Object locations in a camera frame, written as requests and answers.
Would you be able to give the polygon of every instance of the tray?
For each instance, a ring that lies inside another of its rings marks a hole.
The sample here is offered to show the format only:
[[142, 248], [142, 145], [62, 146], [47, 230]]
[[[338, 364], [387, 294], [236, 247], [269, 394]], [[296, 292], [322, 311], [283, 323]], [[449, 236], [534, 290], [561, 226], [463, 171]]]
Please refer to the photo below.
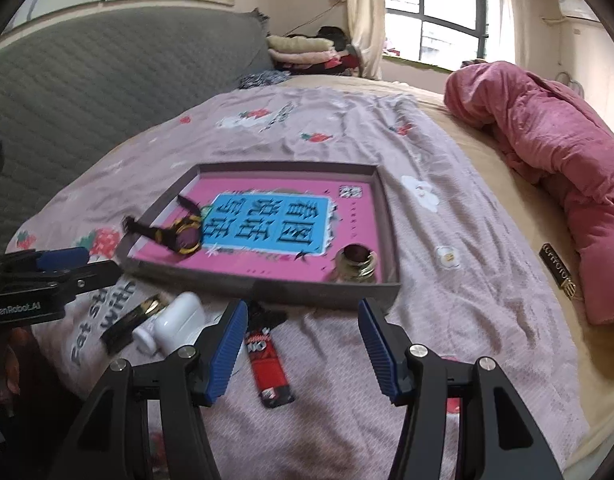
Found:
[[[233, 298], [356, 309], [374, 298], [387, 310], [400, 290], [388, 203], [375, 166], [330, 162], [197, 164], [141, 222], [170, 225], [182, 194], [206, 206], [202, 249], [182, 257], [139, 235], [116, 255], [152, 281]], [[333, 282], [337, 252], [362, 244], [377, 255], [375, 283]]]

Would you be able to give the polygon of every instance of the window frame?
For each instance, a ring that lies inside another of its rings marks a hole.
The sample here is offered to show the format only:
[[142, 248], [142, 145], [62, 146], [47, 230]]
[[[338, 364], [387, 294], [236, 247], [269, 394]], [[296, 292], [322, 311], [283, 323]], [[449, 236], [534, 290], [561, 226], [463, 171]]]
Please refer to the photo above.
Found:
[[420, 28], [420, 47], [418, 49], [418, 59], [415, 60], [417, 62], [422, 58], [423, 53], [423, 26], [424, 22], [435, 23], [436, 25], [440, 25], [441, 27], [451, 28], [453, 30], [457, 30], [458, 32], [462, 32], [465, 34], [469, 34], [470, 36], [474, 36], [478, 38], [478, 57], [485, 57], [485, 47], [488, 38], [487, 34], [487, 0], [476, 0], [476, 28], [464, 27], [463, 25], [459, 25], [458, 23], [447, 22], [446, 20], [441, 20], [440, 18], [434, 18], [433, 16], [427, 16], [424, 14], [424, 0], [420, 0], [418, 5], [418, 12], [408, 12], [407, 10], [399, 10], [399, 9], [389, 9], [386, 7], [388, 14], [399, 14], [401, 16], [408, 16], [410, 18], [416, 18], [421, 21]]

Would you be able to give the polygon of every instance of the qr code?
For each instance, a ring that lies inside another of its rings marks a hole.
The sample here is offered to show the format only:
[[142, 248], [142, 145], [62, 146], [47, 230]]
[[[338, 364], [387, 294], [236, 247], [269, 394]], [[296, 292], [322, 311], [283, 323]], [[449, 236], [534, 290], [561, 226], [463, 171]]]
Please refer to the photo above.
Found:
[[362, 198], [362, 187], [340, 186], [340, 198]]

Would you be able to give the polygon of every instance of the blue gripper pad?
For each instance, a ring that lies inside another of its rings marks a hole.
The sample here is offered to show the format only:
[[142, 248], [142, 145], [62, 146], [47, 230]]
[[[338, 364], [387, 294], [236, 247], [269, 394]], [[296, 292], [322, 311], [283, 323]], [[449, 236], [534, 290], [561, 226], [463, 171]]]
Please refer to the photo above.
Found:
[[209, 382], [205, 396], [210, 404], [227, 391], [233, 365], [245, 338], [247, 321], [247, 303], [241, 301], [233, 311], [209, 364]]
[[387, 323], [379, 307], [368, 300], [358, 306], [358, 328], [382, 394], [394, 404], [406, 403], [414, 385], [407, 368], [405, 353], [410, 343], [404, 330]]
[[42, 253], [36, 260], [36, 267], [38, 270], [50, 272], [52, 270], [77, 269], [88, 263], [89, 251], [87, 249], [71, 247]]

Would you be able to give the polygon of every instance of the folded clothes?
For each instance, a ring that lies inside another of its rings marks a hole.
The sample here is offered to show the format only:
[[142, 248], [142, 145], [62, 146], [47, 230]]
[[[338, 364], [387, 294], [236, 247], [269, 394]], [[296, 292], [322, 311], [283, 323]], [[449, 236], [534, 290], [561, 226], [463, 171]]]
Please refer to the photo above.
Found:
[[340, 58], [340, 55], [333, 48], [331, 50], [325, 50], [324, 52], [303, 52], [302, 54], [286, 54], [270, 48], [269, 54], [274, 61], [298, 65], [314, 65], [326, 63], [331, 59]]
[[343, 62], [340, 61], [339, 57], [335, 57], [333, 59], [330, 59], [329, 61], [327, 61], [325, 63], [325, 68], [333, 68], [335, 66], [341, 65]]
[[283, 63], [282, 64], [282, 68], [288, 68], [289, 70], [306, 70], [308, 68], [311, 68], [313, 65], [296, 65], [296, 64], [291, 64], [291, 63]]
[[341, 57], [340, 62], [347, 68], [358, 68], [360, 66], [360, 59], [352, 54]]
[[330, 50], [334, 47], [334, 42], [325, 38], [305, 38], [304, 36], [294, 36], [293, 38], [268, 36], [267, 45], [269, 48], [284, 54], [302, 54]]

